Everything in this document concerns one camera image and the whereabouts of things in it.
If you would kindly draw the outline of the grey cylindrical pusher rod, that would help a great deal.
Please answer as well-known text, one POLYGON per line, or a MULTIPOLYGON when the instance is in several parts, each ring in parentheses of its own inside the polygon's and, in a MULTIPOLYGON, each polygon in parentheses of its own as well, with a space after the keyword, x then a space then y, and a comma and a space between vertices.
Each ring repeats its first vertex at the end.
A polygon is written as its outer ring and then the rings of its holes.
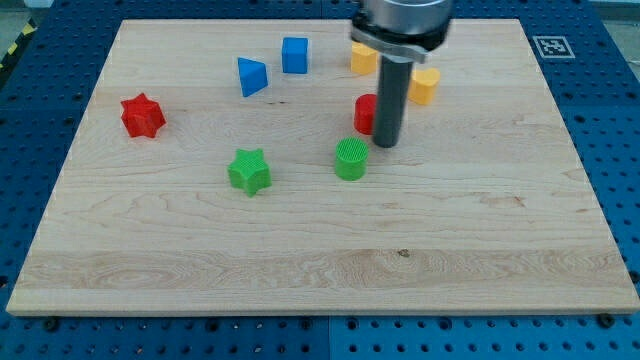
POLYGON ((372 140, 392 148, 399 141, 413 62, 386 54, 380 60, 372 140))

